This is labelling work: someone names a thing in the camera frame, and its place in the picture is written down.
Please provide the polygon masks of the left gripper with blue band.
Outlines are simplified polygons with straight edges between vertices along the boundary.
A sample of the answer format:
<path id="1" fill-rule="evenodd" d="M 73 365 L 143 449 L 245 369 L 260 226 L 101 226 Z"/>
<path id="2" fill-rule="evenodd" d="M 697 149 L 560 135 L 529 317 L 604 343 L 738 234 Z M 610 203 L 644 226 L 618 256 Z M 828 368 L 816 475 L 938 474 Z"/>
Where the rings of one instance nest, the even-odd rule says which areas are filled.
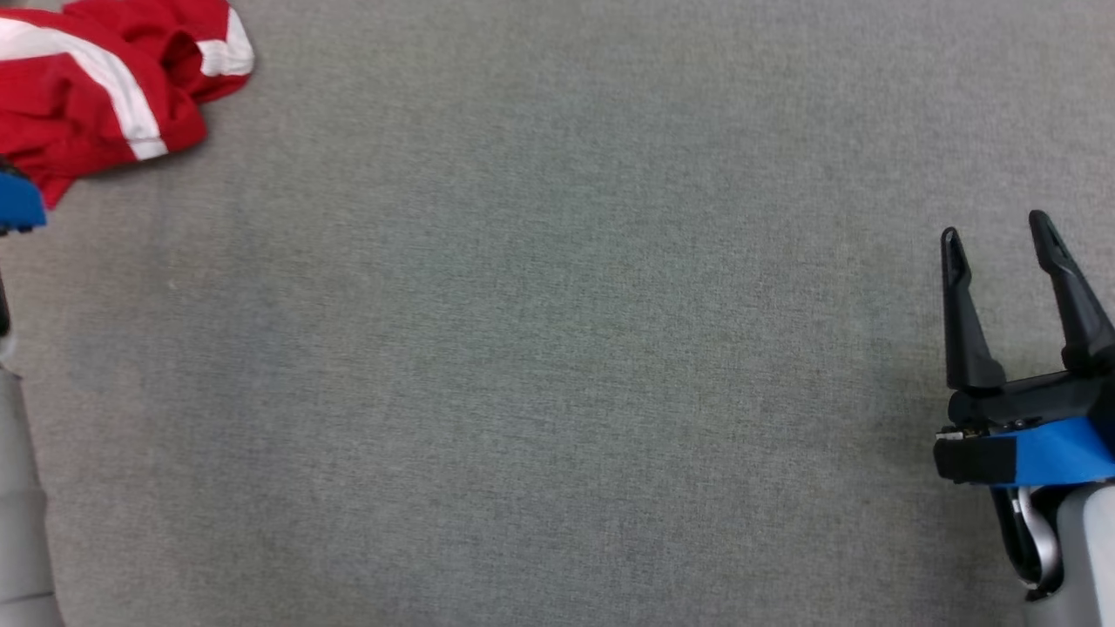
<path id="1" fill-rule="evenodd" d="M 47 226 L 47 208 L 35 183 L 14 166 L 1 167 L 1 237 Z"/>

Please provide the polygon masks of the right gripper with blue band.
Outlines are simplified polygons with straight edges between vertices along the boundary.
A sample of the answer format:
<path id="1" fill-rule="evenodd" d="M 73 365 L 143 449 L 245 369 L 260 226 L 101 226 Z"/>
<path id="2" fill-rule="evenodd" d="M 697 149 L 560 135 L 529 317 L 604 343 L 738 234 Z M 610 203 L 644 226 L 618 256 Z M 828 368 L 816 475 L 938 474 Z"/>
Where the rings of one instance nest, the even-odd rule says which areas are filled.
<path id="1" fill-rule="evenodd" d="M 1068 372 L 1008 382 L 991 356 L 956 226 L 940 238 L 950 425 L 937 432 L 937 475 L 985 488 L 1068 488 L 1112 479 L 1114 327 L 1049 214 L 1028 215 L 1051 279 Z"/>

